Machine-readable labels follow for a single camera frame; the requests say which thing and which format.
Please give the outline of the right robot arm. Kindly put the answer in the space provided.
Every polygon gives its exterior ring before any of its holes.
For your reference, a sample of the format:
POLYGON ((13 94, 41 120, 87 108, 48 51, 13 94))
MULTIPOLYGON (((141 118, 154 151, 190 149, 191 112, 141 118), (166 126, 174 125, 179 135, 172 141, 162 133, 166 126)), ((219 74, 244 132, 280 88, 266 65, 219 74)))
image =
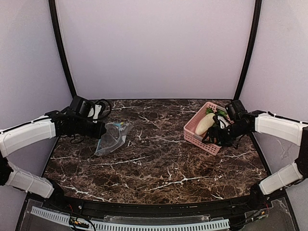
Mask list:
POLYGON ((293 147, 297 147, 298 150, 297 158, 293 162, 252 186, 252 195, 269 195, 307 179, 307 122, 279 116, 269 111, 248 112, 240 100, 232 101, 225 109, 232 123, 227 124, 218 113, 215 113, 214 125, 206 131, 203 143, 236 148, 244 135, 254 132, 271 136, 280 159, 288 158, 293 147))

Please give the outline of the clear zip top bag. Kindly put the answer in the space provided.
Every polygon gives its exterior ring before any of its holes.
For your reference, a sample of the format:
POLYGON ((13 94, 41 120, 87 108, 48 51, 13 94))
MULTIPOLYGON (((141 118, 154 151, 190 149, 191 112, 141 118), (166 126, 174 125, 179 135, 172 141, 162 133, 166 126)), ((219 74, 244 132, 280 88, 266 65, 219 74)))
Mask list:
POLYGON ((126 142, 132 124, 128 122, 108 123, 105 125, 106 133, 98 141, 96 156, 111 154, 126 142))

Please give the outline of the pink plastic basket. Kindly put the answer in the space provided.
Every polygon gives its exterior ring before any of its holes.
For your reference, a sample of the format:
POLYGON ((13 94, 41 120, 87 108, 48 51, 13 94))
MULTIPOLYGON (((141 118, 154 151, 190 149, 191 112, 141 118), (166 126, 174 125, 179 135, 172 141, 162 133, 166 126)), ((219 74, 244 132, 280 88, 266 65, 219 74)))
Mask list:
POLYGON ((212 109, 214 112, 217 110, 226 112, 222 106, 219 106, 215 103, 206 102, 183 127, 184 139, 191 144, 201 148, 202 150, 210 153, 211 155, 217 155, 221 147, 212 143, 203 143, 202 140, 205 134, 203 133, 198 135, 195 133, 197 125, 205 117, 207 109, 212 109))

